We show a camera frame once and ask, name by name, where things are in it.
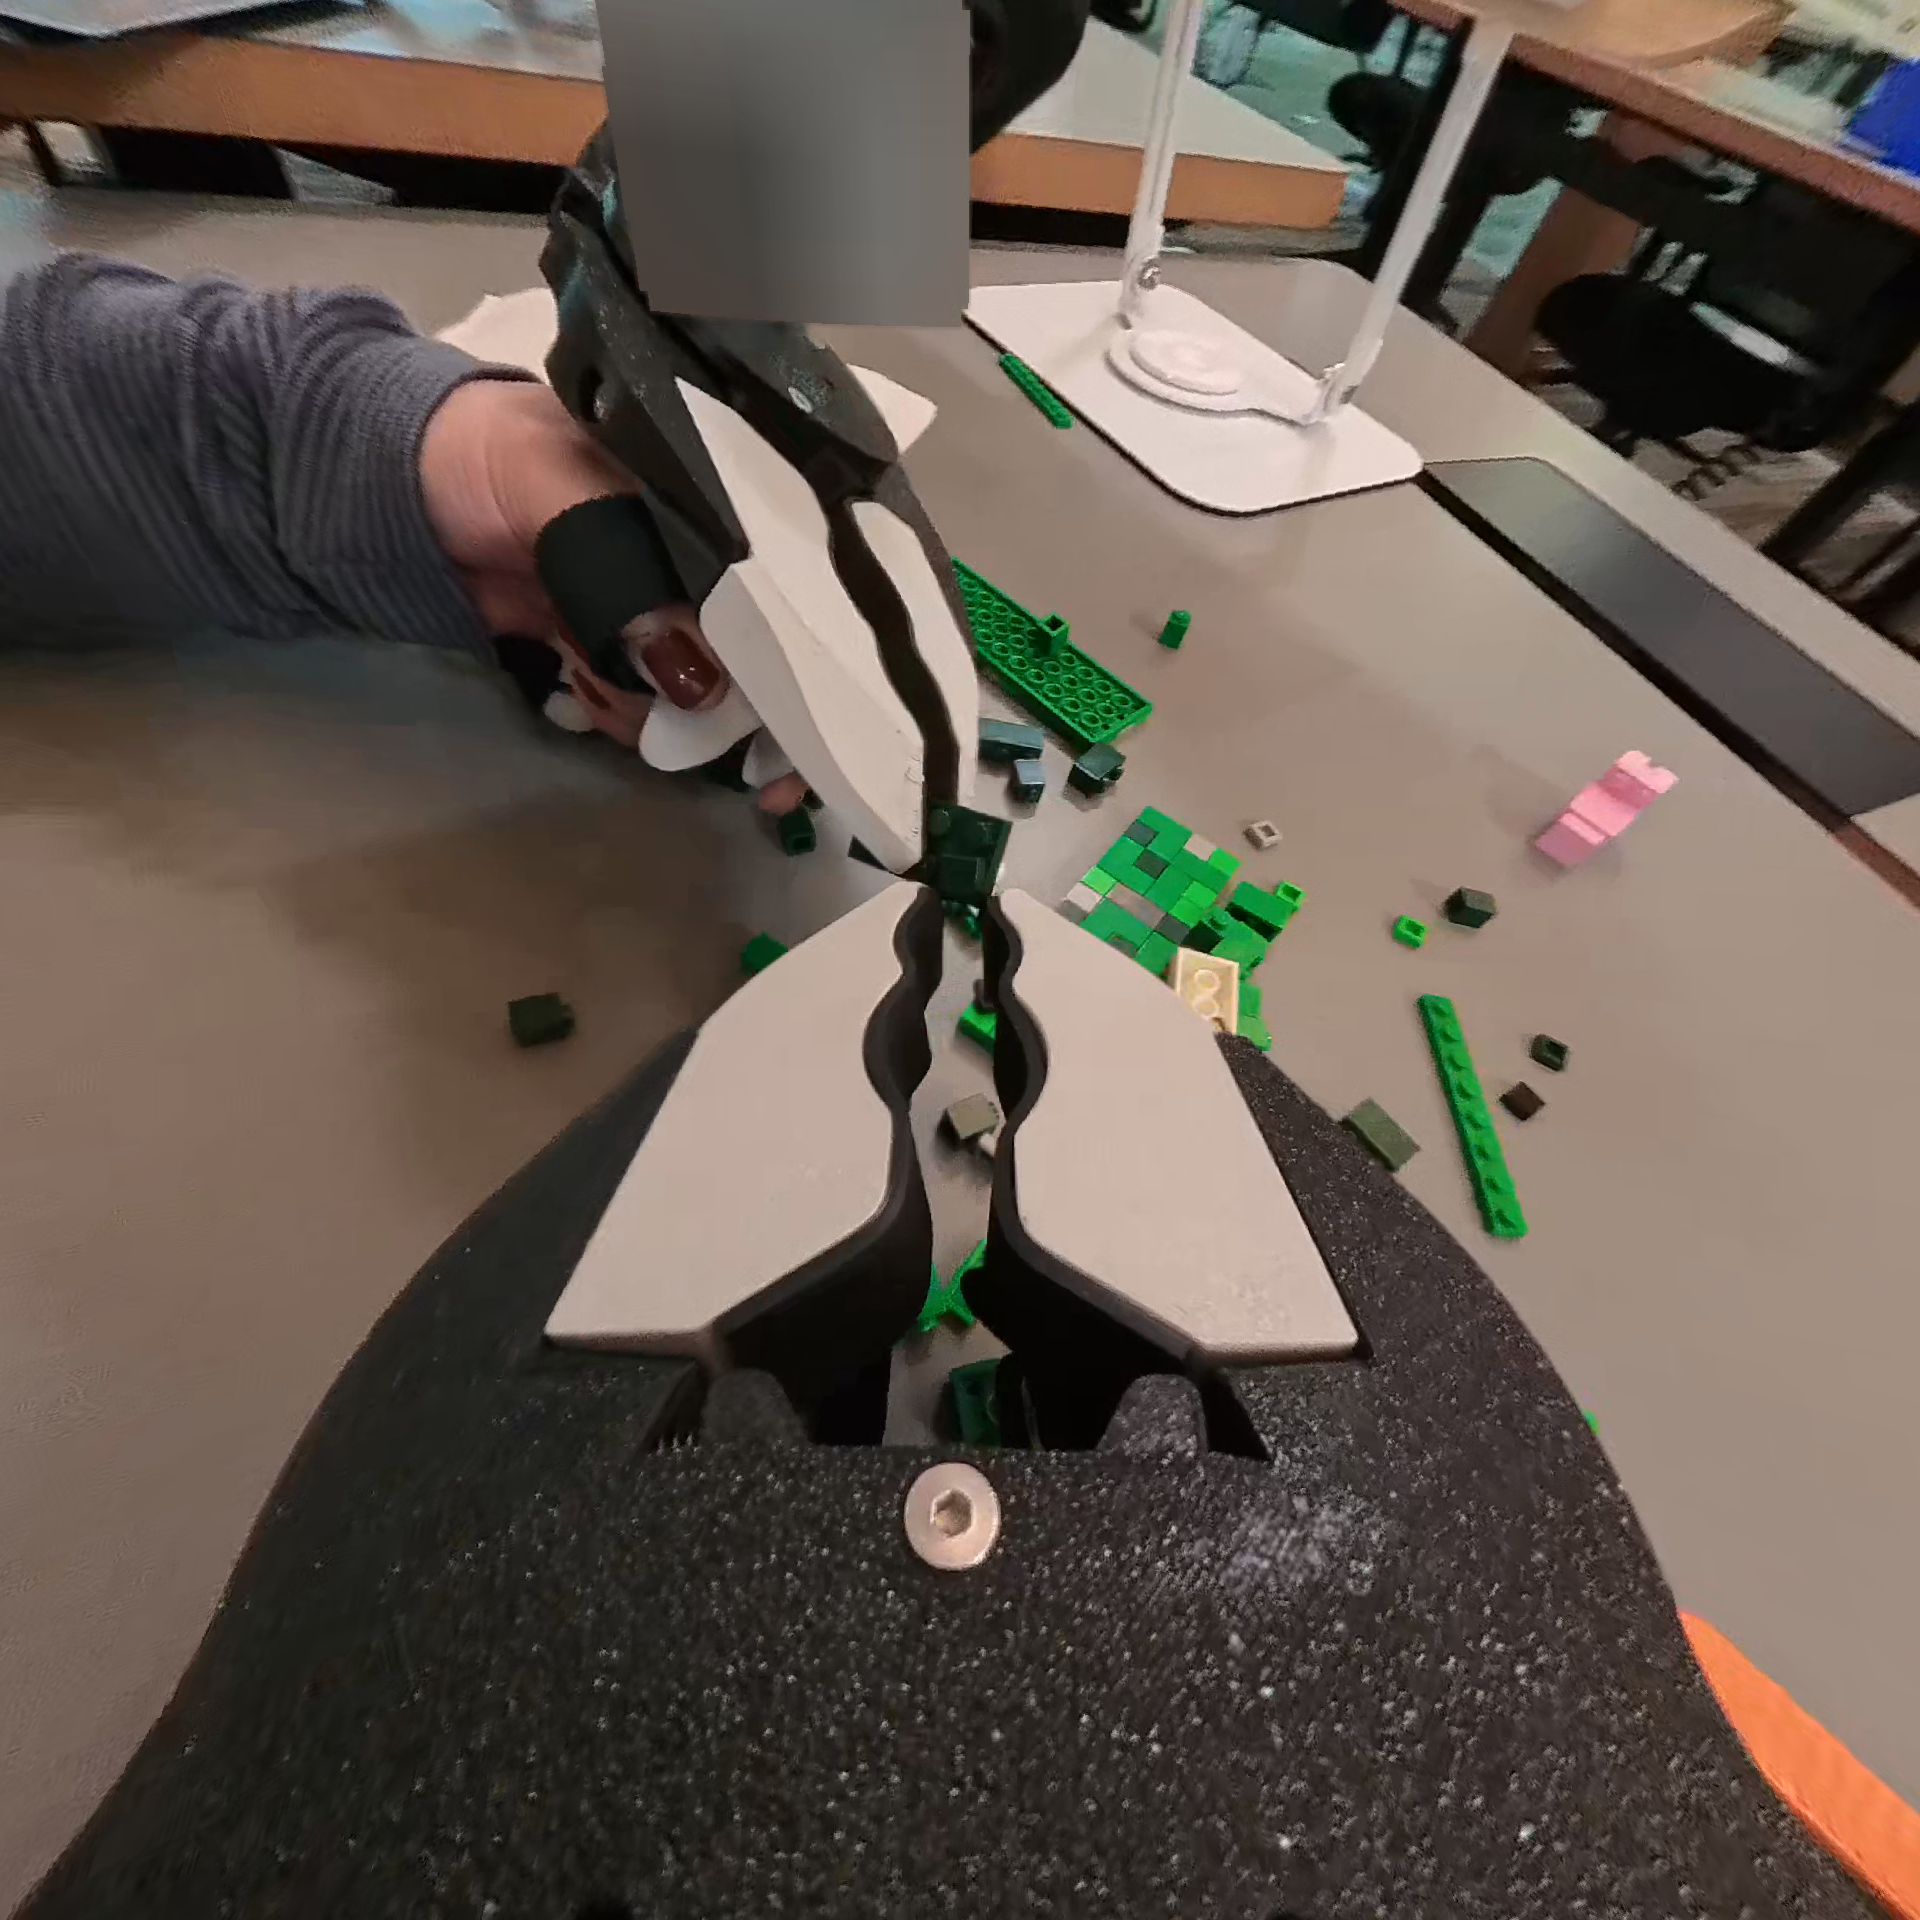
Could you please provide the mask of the large green studded plate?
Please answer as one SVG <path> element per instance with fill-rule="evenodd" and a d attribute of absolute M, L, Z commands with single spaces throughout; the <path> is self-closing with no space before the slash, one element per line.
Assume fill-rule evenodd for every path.
<path fill-rule="evenodd" d="M 1115 746 L 1153 715 L 1144 692 L 1073 643 L 1063 618 L 1030 612 L 967 563 L 952 573 L 977 667 L 1065 746 Z"/>

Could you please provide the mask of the pink pig figure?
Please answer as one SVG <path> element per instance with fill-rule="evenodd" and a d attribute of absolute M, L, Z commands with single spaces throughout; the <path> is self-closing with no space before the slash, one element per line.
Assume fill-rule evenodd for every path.
<path fill-rule="evenodd" d="M 1678 775 L 1644 752 L 1620 755 L 1599 779 L 1585 784 L 1535 838 L 1535 853 L 1556 869 L 1585 867 L 1608 850 L 1660 798 Z"/>

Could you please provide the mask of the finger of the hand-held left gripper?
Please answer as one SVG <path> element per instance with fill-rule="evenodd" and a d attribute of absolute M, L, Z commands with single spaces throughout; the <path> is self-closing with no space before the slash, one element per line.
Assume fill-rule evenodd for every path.
<path fill-rule="evenodd" d="M 899 464 L 833 499 L 833 575 L 871 636 L 899 719 L 903 799 L 913 819 L 945 819 L 977 794 L 982 718 L 971 629 L 954 557 Z"/>
<path fill-rule="evenodd" d="M 730 676 L 704 712 L 673 712 L 673 767 L 761 732 L 891 872 L 921 861 L 921 732 L 888 678 L 871 621 L 841 586 L 809 479 L 754 424 L 684 376 L 680 396 L 748 556 L 710 589 L 699 626 Z"/>

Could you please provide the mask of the black office chair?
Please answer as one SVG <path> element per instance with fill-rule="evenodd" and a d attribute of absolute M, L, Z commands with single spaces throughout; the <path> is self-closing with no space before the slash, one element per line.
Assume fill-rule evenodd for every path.
<path fill-rule="evenodd" d="M 1769 454 L 1858 429 L 1916 350 L 1916 246 L 1882 269 L 1836 244 L 1808 298 L 1776 271 L 1714 261 L 1686 288 L 1583 274 L 1544 300 L 1535 334 L 1556 359 L 1548 384 L 1593 402 L 1595 440 L 1688 456 L 1676 488 L 1698 499 Z"/>

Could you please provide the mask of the blue storage bin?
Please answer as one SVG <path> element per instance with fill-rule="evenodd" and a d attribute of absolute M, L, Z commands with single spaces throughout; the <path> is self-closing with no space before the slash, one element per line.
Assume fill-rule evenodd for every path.
<path fill-rule="evenodd" d="M 1840 144 L 1891 172 L 1919 174 L 1919 60 L 1886 66 L 1851 109 Z"/>

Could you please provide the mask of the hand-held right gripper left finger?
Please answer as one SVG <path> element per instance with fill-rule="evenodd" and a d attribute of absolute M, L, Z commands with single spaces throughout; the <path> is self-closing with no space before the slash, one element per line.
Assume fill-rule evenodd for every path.
<path fill-rule="evenodd" d="M 938 896 L 895 879 L 738 987 L 674 1064 L 545 1343 L 769 1376 L 817 1443 L 881 1447 L 934 1269 L 913 1106 L 939 980 Z"/>

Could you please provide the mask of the grey desk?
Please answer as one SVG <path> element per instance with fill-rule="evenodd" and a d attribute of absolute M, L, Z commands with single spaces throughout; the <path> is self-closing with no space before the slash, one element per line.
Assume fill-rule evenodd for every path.
<path fill-rule="evenodd" d="M 1427 491 L 1215 519 L 1046 427 L 962 328 L 833 339 L 938 400 L 914 468 L 952 548 L 1154 703 L 1110 805 L 1052 791 L 1015 830 L 1015 884 L 1059 901 L 1138 805 L 1283 830 L 1275 1061 L 1419 1141 L 1406 1190 L 1595 1415 L 1682 1606 L 1916 1794 L 1914 906 Z M 1676 788 L 1585 867 L 1535 853 L 1625 752 Z M 1446 918 L 1463 884 L 1484 927 Z M 748 935 L 871 890 L 466 660 L 4 658 L 4 1906 L 401 1285 Z M 514 1047 L 538 992 L 578 1030 Z M 1424 992 L 1522 1238 L 1482 1224 Z"/>

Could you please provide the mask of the person's left hand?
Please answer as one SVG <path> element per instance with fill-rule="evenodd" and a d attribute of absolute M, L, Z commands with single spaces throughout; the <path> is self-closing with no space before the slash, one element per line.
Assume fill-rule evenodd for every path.
<path fill-rule="evenodd" d="M 654 709 L 707 712 L 732 690 L 698 614 L 666 606 L 616 640 L 625 672 L 593 664 L 578 626 L 545 588 L 538 548 L 563 516 L 631 507 L 634 479 L 523 376 L 490 374 L 440 344 L 419 350 L 440 384 L 416 432 L 416 512 L 383 566 L 395 636 L 463 629 L 514 685 L 519 703 L 568 734 L 635 750 Z"/>

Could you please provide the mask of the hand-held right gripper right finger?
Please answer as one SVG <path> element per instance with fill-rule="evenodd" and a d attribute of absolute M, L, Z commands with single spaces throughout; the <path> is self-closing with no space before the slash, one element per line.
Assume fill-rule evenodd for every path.
<path fill-rule="evenodd" d="M 1146 1378 L 1258 1444 L 1231 1373 L 1360 1355 L 1328 1260 L 1215 1026 L 1011 890 L 984 918 L 1004 1124 L 979 1312 L 1046 1448 L 1094 1448 Z"/>

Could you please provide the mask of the green mosaic brick plate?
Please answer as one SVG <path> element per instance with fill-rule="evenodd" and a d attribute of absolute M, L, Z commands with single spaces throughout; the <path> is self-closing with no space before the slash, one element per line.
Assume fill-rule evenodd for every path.
<path fill-rule="evenodd" d="M 1224 910 L 1240 869 L 1235 853 L 1148 805 L 1065 892 L 1059 911 L 1163 978 L 1175 952 Z"/>

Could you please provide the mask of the dark green brick assembly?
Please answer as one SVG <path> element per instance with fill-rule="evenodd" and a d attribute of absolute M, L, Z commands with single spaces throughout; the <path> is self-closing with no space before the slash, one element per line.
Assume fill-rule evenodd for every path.
<path fill-rule="evenodd" d="M 1015 826 L 962 805 L 930 805 L 919 879 L 947 906 L 982 908 L 996 887 Z"/>

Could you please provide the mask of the person's left forearm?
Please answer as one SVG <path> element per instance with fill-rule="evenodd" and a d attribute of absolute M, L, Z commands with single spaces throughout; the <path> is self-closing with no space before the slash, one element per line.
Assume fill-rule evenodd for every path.
<path fill-rule="evenodd" d="M 4 643 L 360 636 L 484 646 L 420 482 L 492 367 L 383 295 L 63 252 L 3 302 Z"/>

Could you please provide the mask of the wooden table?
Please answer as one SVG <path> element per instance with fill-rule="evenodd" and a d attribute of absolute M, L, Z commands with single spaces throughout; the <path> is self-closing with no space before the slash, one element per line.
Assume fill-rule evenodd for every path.
<path fill-rule="evenodd" d="M 1120 218 L 1156 56 L 1091 23 L 1065 78 L 971 158 L 971 202 Z M 286 152 L 403 205 L 538 210 L 606 116 L 593 4 L 4 4 L 4 128 L 65 181 L 81 128 L 121 184 L 288 202 Z M 1175 221 L 1334 227 L 1348 165 L 1185 84 Z"/>
<path fill-rule="evenodd" d="M 1514 30 L 1514 64 L 1678 141 L 1791 181 L 1919 232 L 1919 184 L 1840 144 L 1831 131 L 1769 116 L 1735 72 L 1756 62 L 1802 4 L 1775 2 L 1398 2 L 1398 12 L 1449 32 L 1470 16 Z"/>

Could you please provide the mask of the orange plastic object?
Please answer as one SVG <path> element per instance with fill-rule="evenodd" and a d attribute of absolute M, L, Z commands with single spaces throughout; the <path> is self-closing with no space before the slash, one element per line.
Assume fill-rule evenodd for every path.
<path fill-rule="evenodd" d="M 1891 1915 L 1919 1915 L 1919 1810 L 1705 1618 L 1681 1611 L 1698 1669 L 1762 1779 Z"/>

